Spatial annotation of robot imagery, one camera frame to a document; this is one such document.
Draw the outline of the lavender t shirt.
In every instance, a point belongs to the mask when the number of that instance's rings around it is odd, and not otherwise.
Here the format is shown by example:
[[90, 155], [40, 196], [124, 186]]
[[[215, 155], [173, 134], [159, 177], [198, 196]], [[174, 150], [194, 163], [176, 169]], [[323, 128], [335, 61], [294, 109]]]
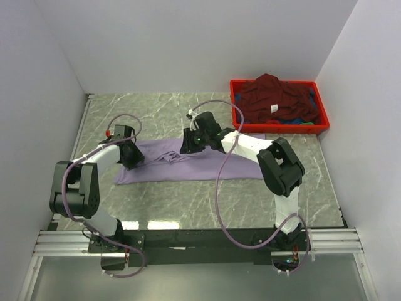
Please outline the lavender t shirt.
[[[136, 146], [145, 160], [132, 170], [121, 167], [114, 184], [161, 181], [215, 180], [225, 154], [206, 147], [200, 153], [180, 154], [182, 139], [140, 140]], [[231, 154], [220, 179], [263, 179], [257, 163]]]

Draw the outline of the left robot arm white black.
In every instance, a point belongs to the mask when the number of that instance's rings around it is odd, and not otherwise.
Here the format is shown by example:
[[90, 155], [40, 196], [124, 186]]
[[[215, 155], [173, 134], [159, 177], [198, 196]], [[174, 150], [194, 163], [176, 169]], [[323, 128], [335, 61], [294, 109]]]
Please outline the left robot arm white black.
[[144, 155], [132, 140], [118, 144], [100, 144], [88, 155], [55, 165], [49, 208], [73, 221], [88, 225], [104, 235], [103, 244], [112, 252], [125, 244], [121, 222], [100, 207], [100, 176], [111, 166], [121, 164], [127, 170], [144, 161]]

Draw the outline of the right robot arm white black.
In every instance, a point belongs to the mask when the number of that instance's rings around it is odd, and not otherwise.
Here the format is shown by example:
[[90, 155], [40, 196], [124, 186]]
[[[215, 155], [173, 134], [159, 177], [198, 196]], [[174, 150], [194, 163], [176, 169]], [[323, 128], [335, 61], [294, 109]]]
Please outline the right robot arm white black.
[[264, 140], [226, 128], [216, 135], [206, 130], [184, 129], [182, 154], [195, 154], [210, 147], [223, 154], [235, 154], [259, 165], [267, 188], [274, 195], [276, 219], [273, 238], [278, 248], [289, 250], [301, 233], [299, 189], [305, 168], [289, 142], [280, 137]]

